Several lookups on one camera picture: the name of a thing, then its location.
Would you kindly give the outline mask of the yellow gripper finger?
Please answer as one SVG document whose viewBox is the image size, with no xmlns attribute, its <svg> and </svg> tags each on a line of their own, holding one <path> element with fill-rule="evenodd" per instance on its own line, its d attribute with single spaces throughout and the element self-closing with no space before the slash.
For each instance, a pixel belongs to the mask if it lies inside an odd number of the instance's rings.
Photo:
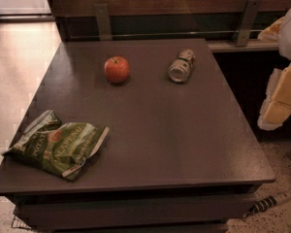
<svg viewBox="0 0 291 233">
<path fill-rule="evenodd" d="M 272 131 L 291 116 L 291 63 L 283 70 L 274 68 L 270 75 L 266 98 L 260 109 L 257 125 Z"/>
<path fill-rule="evenodd" d="M 272 41 L 277 42 L 278 36 L 281 28 L 281 24 L 283 23 L 284 17 L 277 19 L 274 23 L 270 26 L 262 30 L 257 39 L 260 41 Z"/>
</svg>

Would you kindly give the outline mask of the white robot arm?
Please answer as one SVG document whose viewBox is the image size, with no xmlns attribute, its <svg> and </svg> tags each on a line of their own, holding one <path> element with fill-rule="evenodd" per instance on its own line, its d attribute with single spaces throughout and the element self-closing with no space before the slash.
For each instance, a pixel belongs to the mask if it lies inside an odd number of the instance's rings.
<svg viewBox="0 0 291 233">
<path fill-rule="evenodd" d="M 271 131 L 280 127 L 291 116 L 291 8 L 284 17 L 263 30 L 258 39 L 277 41 L 279 54 L 290 60 L 286 68 L 274 68 L 271 73 L 266 98 L 257 120 L 260 129 Z"/>
</svg>

